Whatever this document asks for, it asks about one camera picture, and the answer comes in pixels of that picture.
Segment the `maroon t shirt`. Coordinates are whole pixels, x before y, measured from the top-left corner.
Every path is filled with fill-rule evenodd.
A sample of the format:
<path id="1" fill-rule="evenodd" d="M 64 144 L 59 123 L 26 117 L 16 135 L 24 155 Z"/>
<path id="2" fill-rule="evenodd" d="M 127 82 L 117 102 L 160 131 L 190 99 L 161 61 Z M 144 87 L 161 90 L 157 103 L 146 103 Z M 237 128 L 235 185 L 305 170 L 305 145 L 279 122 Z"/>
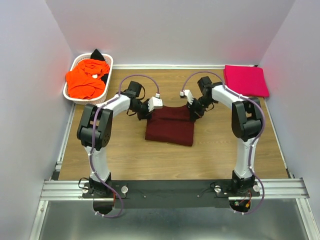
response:
<path id="1" fill-rule="evenodd" d="M 163 106 L 154 110 L 147 120 L 145 139 L 191 147 L 194 142 L 194 125 L 186 105 Z"/>

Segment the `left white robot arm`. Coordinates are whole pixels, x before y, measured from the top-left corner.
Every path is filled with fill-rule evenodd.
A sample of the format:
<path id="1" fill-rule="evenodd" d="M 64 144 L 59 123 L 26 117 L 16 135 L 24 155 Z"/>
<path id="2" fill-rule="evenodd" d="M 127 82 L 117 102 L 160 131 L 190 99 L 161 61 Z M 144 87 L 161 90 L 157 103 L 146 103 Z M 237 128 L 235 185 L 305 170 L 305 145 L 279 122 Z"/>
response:
<path id="1" fill-rule="evenodd" d="M 115 194 L 107 164 L 107 145 L 114 117 L 132 111 L 140 120 L 149 119 L 156 108 L 163 106 L 159 93 L 142 101 L 139 97 L 142 89 L 144 87 L 140 83 L 131 81 L 126 90 L 116 93 L 113 98 L 84 107 L 76 133 L 88 155 L 90 166 L 88 183 L 82 187 L 83 197 L 110 198 Z"/>

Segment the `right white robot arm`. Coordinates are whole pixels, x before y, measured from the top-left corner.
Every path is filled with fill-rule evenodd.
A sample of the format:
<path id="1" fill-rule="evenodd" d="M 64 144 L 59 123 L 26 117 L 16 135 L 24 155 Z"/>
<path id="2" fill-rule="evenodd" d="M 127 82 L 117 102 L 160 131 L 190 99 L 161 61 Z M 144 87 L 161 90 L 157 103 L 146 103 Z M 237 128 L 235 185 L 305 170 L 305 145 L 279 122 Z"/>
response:
<path id="1" fill-rule="evenodd" d="M 202 118 L 210 105 L 221 103 L 231 110 L 231 130 L 237 138 L 237 158 L 227 190 L 241 196 L 255 185 L 256 145 L 265 129 L 265 115 L 257 97 L 243 96 L 223 82 L 213 83 L 208 76 L 200 78 L 197 85 L 202 93 L 193 97 L 190 90 L 182 89 L 181 98 L 187 99 L 190 118 Z"/>

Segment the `folded pink t shirt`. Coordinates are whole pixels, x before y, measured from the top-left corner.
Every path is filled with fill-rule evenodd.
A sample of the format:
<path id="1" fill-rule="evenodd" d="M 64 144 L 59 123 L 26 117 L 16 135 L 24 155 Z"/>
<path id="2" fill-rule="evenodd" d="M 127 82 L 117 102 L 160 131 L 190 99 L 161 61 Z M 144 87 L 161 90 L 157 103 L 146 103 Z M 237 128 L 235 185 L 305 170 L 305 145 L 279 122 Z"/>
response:
<path id="1" fill-rule="evenodd" d="M 229 89 L 244 96 L 270 96 L 264 71 L 260 67 L 226 65 L 223 70 L 225 84 Z"/>

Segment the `orange t shirt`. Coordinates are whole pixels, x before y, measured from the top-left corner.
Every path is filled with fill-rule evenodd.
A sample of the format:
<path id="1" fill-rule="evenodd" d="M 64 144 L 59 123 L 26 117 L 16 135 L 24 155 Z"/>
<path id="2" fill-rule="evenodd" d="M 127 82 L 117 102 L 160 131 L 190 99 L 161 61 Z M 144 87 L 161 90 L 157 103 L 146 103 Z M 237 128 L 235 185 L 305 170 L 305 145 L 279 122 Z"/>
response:
<path id="1" fill-rule="evenodd" d="M 100 97 L 106 88 L 102 77 L 108 77 L 110 65 L 105 61 L 87 58 L 80 61 L 66 76 L 68 96 L 89 100 Z"/>

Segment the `black t shirt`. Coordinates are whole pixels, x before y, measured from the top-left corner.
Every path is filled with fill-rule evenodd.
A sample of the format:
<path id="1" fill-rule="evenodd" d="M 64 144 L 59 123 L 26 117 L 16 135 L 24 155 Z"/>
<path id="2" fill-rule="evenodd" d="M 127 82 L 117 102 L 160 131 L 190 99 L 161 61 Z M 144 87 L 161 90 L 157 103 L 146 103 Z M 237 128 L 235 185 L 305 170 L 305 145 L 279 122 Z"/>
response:
<path id="1" fill-rule="evenodd" d="M 93 60 L 102 61 L 105 64 L 107 63 L 105 58 L 104 58 L 104 56 L 100 53 L 100 51 L 98 49 L 95 49 L 93 51 L 93 53 L 91 54 L 90 58 L 93 59 Z M 100 78 L 105 84 L 107 84 L 108 77 L 109 77 L 109 72 L 110 72 L 110 70 L 109 70 L 110 66 L 107 65 L 107 67 L 108 67 L 108 70 L 104 71 L 104 74 Z"/>

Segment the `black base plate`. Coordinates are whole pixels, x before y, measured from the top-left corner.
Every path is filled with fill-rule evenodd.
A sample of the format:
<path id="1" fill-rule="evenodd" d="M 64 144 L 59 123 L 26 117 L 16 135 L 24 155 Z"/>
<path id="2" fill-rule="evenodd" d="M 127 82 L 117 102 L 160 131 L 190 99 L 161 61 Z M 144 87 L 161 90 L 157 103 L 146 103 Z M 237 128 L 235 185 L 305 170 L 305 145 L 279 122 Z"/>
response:
<path id="1" fill-rule="evenodd" d="M 230 179 L 211 180 L 112 180 L 108 189 L 86 178 L 78 181 L 84 199 L 96 211 L 115 209 L 176 209 L 245 207 L 260 196 L 257 183 L 234 190 Z"/>

